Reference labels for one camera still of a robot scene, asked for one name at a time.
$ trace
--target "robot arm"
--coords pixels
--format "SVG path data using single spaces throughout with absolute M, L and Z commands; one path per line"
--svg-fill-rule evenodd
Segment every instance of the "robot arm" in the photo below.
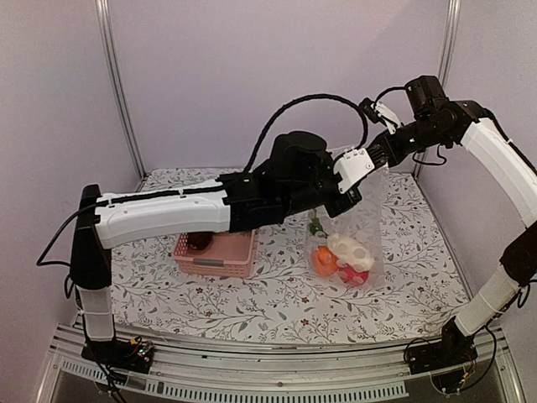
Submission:
M 110 292 L 113 248 L 174 233 L 247 231 L 282 223 L 290 215 L 318 206 L 325 206 L 334 217 L 361 200 L 358 184 L 374 169 L 363 149 L 350 150 L 334 161 L 325 140 L 292 132 L 276 138 L 270 157 L 253 172 L 127 195 L 101 195 L 97 185 L 87 186 L 70 260 L 70 277 L 85 322 L 83 356 L 118 368 L 149 370 L 149 346 L 138 358 L 128 343 L 115 338 Z
M 377 136 L 368 152 L 382 149 L 389 165 L 394 166 L 407 155 L 430 146 L 438 144 L 450 148 L 458 144 L 491 173 L 527 228 L 505 249 L 491 279 L 444 325 L 441 342 L 408 350 L 410 370 L 414 374 L 476 358 L 474 335 L 507 310 L 521 287 L 527 286 L 534 276 L 537 270 L 534 249 L 537 243 L 537 172 L 487 109 L 473 101 L 449 101 L 435 77 L 413 80 L 405 86 L 405 91 L 416 120 L 395 131 L 389 127 L 391 119 L 383 119 L 383 110 L 376 107 L 376 102 L 366 99 L 361 104 L 371 120 L 388 126 L 388 131 Z
M 361 200 L 359 184 L 382 166 L 396 166 L 431 146 L 459 144 L 491 171 L 528 229 L 506 249 L 492 279 L 442 329 L 442 341 L 409 350 L 413 373 L 475 358 L 473 335 L 512 302 L 535 273 L 537 175 L 514 148 L 493 115 L 472 101 L 453 102 L 435 77 L 409 82 L 405 91 L 415 121 L 402 125 L 380 102 L 365 99 L 362 111 L 382 132 L 365 149 L 335 159 L 326 142 L 306 132 L 282 134 L 270 157 L 253 172 L 221 175 L 213 181 L 167 191 L 101 195 L 87 186 L 76 221 L 70 277 L 84 313 L 88 348 L 83 355 L 102 364 L 147 372 L 151 347 L 140 359 L 115 338 L 110 297 L 111 248 L 135 239 L 172 233 L 238 232 L 282 223 L 297 212 L 325 206 L 335 217 Z

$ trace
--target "white toy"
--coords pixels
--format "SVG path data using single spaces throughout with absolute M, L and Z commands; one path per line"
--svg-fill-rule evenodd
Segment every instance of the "white toy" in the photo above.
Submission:
M 375 263 L 369 249 L 346 235 L 330 234 L 326 246 L 342 263 L 348 264 L 358 273 L 369 271 Z

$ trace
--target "metal frame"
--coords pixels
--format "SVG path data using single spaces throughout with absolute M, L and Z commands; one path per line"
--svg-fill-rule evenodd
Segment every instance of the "metal frame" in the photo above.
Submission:
M 80 358 L 84 345 L 81 326 L 80 321 L 74 327 L 58 326 L 47 356 L 41 393 L 36 400 L 39 403 L 50 402 L 60 371 L 103 382 L 98 367 Z M 505 337 L 499 327 L 493 331 L 498 340 L 498 361 L 494 367 L 503 393 L 509 403 L 523 403 L 526 400 Z M 148 329 L 117 326 L 120 338 L 129 339 L 138 334 L 152 338 L 158 353 L 150 373 L 129 373 L 123 388 L 171 400 L 242 403 L 391 401 L 394 397 L 408 395 L 406 381 L 429 377 L 428 373 L 410 374 L 403 361 L 408 341 L 374 346 L 261 344 L 171 333 L 163 337 Z M 475 344 L 479 352 L 479 368 L 484 368 L 492 356 L 491 338 L 480 332 Z
M 461 14 L 461 0 L 450 0 L 447 9 L 446 31 L 444 33 L 444 44 L 442 45 L 440 67 L 438 69 L 438 79 L 443 87 L 446 86 L 447 77 L 450 72 L 451 60 L 453 59 L 453 51 L 455 50 L 456 32 L 459 26 L 459 16 Z M 427 150 L 416 156 L 418 161 L 425 161 L 427 158 Z M 416 182 L 420 181 L 423 165 L 420 163 L 414 164 L 412 172 Z
M 123 133 L 127 140 L 128 152 L 133 160 L 136 174 L 142 180 L 147 172 L 143 166 L 143 159 L 138 147 L 138 141 L 134 134 L 133 122 L 131 121 L 128 112 L 127 98 L 123 90 L 121 76 L 119 74 L 119 64 L 117 63 L 116 47 L 112 36 L 112 22 L 110 19 L 110 11 L 108 8 L 108 0 L 96 0 L 97 19 L 101 29 L 102 45 L 104 54 L 107 59 L 108 73 L 110 74 L 110 82 L 116 98 L 117 111 L 123 126 Z
M 125 139 L 127 140 L 127 146 L 129 154 L 133 160 L 134 169 L 140 180 L 143 180 L 148 172 L 143 165 L 143 158 L 138 147 L 138 141 L 134 133 L 133 122 L 130 118 L 128 111 L 127 99 L 123 90 L 123 84 L 119 73 L 119 64 L 117 63 L 116 48 L 112 36 L 112 21 L 110 19 L 110 11 L 108 7 L 108 0 L 96 0 L 97 17 L 99 20 L 99 27 L 101 29 L 102 44 L 104 47 L 105 57 L 107 59 L 108 72 L 110 74 L 110 81 L 112 89 L 114 91 L 114 97 L 116 98 L 117 111 L 123 126 L 123 132 Z M 447 83 L 448 73 L 451 67 L 451 60 L 453 50 L 455 49 L 456 32 L 459 24 L 459 14 L 461 11 L 461 0 L 450 0 L 447 9 L 446 19 L 446 31 L 444 33 L 444 43 L 441 49 L 441 62 L 438 70 L 438 77 L 442 86 Z M 420 161 L 425 160 L 427 157 L 427 151 L 423 154 L 418 154 L 417 159 Z M 423 165 L 416 163 L 414 165 L 413 176 L 418 181 L 420 179 Z

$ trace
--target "metal pole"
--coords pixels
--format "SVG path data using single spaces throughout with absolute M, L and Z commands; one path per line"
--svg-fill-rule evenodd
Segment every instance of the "metal pole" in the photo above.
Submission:
M 110 74 L 110 81 L 112 83 L 114 97 L 116 98 L 117 111 L 119 112 L 123 133 L 127 140 L 128 152 L 133 160 L 134 169 L 136 170 L 137 175 L 140 179 L 143 179 L 147 172 L 143 166 L 142 155 L 140 154 L 138 141 L 134 134 L 133 123 L 128 112 L 127 99 L 119 74 L 119 65 L 117 63 L 116 48 L 112 36 L 112 24 L 110 20 L 110 11 L 108 9 L 108 1 L 96 0 L 96 10 L 99 27 L 101 29 L 102 45 L 107 60 L 108 73 Z
M 456 31 L 459 25 L 459 15 L 461 13 L 461 0 L 450 0 L 447 8 L 446 31 L 444 33 L 444 43 L 442 45 L 442 53 L 440 67 L 438 69 L 438 79 L 443 87 L 446 86 L 447 77 L 453 59 L 453 51 L 455 50 Z M 416 156 L 418 161 L 425 161 L 427 158 L 427 150 Z M 416 163 L 412 175 L 416 181 L 420 181 L 423 165 Z

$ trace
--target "dark red object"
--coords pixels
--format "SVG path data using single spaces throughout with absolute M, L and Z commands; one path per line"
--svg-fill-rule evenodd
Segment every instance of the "dark red object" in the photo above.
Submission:
M 212 242 L 213 233 L 189 233 L 186 243 L 189 249 L 205 250 Z

